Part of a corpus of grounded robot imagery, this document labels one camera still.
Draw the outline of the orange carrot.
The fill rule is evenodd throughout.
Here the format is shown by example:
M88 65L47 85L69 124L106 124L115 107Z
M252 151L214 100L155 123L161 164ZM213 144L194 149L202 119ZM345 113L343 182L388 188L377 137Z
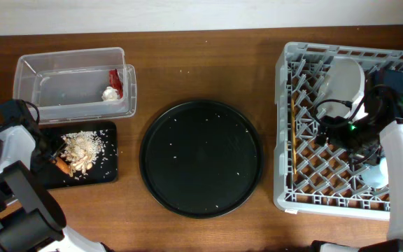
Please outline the orange carrot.
M55 159L55 165L65 174L72 176L73 172L70 168L70 166L65 163L65 161L63 161L63 159L61 159L60 157L57 157Z

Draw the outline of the light blue cup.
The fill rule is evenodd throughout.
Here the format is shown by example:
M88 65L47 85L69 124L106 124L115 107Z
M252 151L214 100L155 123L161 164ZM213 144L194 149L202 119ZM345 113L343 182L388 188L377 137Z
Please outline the light blue cup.
M388 165L386 158L381 158L381 161L369 168L361 174L362 180L366 185L380 189L388 185Z

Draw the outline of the grey plate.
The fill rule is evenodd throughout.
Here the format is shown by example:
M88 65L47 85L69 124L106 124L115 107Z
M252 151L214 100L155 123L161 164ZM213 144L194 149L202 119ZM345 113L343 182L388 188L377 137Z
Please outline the grey plate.
M338 58L332 61L332 66L325 74L325 80L318 89L318 98L337 99L351 102L350 108L336 102L325 102L317 107L317 116L332 118L348 118L358 105L365 92L365 74L362 67L350 58Z

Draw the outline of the white napkin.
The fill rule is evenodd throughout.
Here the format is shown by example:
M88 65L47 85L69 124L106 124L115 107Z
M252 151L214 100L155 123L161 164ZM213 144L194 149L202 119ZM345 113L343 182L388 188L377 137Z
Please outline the white napkin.
M111 101L119 100L120 95L119 95L117 89L115 89L111 86L108 86L103 91L101 98L104 102L111 102Z

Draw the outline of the red sauce packet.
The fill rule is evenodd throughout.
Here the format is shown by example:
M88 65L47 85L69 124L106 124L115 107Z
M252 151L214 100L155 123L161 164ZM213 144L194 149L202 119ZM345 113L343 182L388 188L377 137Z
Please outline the red sauce packet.
M109 85L117 91L120 99L123 98L123 83L117 69L110 70L108 73Z

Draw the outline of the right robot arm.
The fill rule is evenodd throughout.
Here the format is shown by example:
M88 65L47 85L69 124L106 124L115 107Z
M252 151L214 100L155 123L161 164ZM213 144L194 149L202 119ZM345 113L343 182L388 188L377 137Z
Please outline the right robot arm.
M403 73L379 70L366 77L361 69L330 69L323 94L312 115L319 124L315 143L332 144L352 155L367 151L359 162L373 157L386 161L387 239L362 251L403 251Z

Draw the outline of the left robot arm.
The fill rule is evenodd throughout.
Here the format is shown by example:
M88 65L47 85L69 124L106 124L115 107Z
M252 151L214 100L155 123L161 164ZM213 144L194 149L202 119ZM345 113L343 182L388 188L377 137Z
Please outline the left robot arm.
M70 228L60 205L35 177L49 165L70 170L59 158L64 141L41 132L31 107L22 99L0 105L0 251L109 251Z

